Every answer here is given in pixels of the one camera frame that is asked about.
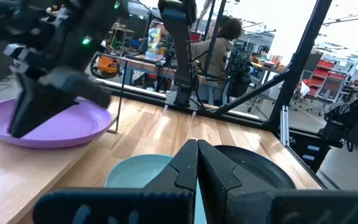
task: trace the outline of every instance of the black plate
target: black plate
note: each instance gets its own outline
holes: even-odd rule
[[[214,146],[236,164],[278,189],[296,189],[284,170],[265,157],[236,146]]]

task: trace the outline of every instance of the green led light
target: green led light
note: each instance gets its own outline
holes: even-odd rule
[[[88,45],[90,42],[91,42],[91,40],[89,38],[85,38],[85,39],[83,39],[82,44]]]

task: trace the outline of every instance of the dark curly hair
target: dark curly hair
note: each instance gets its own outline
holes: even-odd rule
[[[219,31],[218,37],[227,40],[237,39],[242,33],[242,22],[239,19],[231,18],[229,16],[222,16],[219,27],[221,30]]]

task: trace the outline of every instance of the wooden tabletop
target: wooden tabletop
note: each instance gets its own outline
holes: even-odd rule
[[[0,141],[0,223],[17,223],[96,142],[48,150]]]
[[[136,57],[145,58],[145,55],[137,55]],[[134,60],[134,59],[129,59],[129,58],[122,58],[122,59],[128,61],[128,66],[129,67],[148,70],[148,71],[154,72],[154,73],[158,72],[158,67],[156,67],[155,64],[147,63],[147,62],[141,62],[141,61]],[[161,76],[170,75],[172,77],[172,76],[175,75],[175,73],[176,73],[176,70],[174,68],[167,68],[167,67],[160,68],[160,75]]]
[[[119,30],[119,31],[123,31],[123,32],[130,32],[130,33],[134,33],[134,31],[133,31],[133,30],[126,29],[126,28],[122,28],[122,27],[116,27],[116,26],[113,26],[111,29],[112,29],[112,30],[110,30],[110,31],[109,31],[109,33],[110,33],[110,34],[111,34],[111,33],[113,33],[113,32],[114,32],[114,30]]]
[[[110,111],[117,110],[117,101]],[[117,134],[105,133],[77,149],[30,150],[0,141],[0,223],[31,223],[30,209],[46,191],[103,187],[110,170],[122,160],[140,154],[173,156],[191,138],[249,149],[279,165],[298,189],[320,189],[270,132],[126,99],[121,109]]]
[[[273,68],[273,67],[266,67],[265,65],[260,65],[260,64],[258,64],[258,63],[254,63],[254,62],[251,62],[251,64],[252,64],[254,67],[257,67],[257,68],[262,69],[263,71],[274,72],[274,73],[281,73],[281,71],[279,71],[278,69]]]
[[[54,189],[103,187],[115,165],[141,154],[175,155],[191,138],[212,145],[239,146],[254,151],[279,165],[298,189],[321,189],[280,141],[270,132],[237,124],[168,110],[123,99],[118,134],[104,134]],[[19,223],[31,223],[27,214]]]

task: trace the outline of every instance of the grey shirt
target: grey shirt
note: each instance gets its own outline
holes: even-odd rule
[[[211,40],[207,40],[200,43],[192,43],[191,44],[191,57],[195,58],[206,50],[209,49],[209,44]],[[227,53],[232,49],[232,44],[230,41],[224,38],[217,38],[215,41],[215,47],[213,50],[211,64],[208,68],[208,73],[211,75],[215,75],[221,78],[226,78],[226,59]],[[204,68],[207,54],[200,57],[198,60],[201,62],[201,67]],[[219,82],[219,89],[223,89],[225,87],[225,82]]]

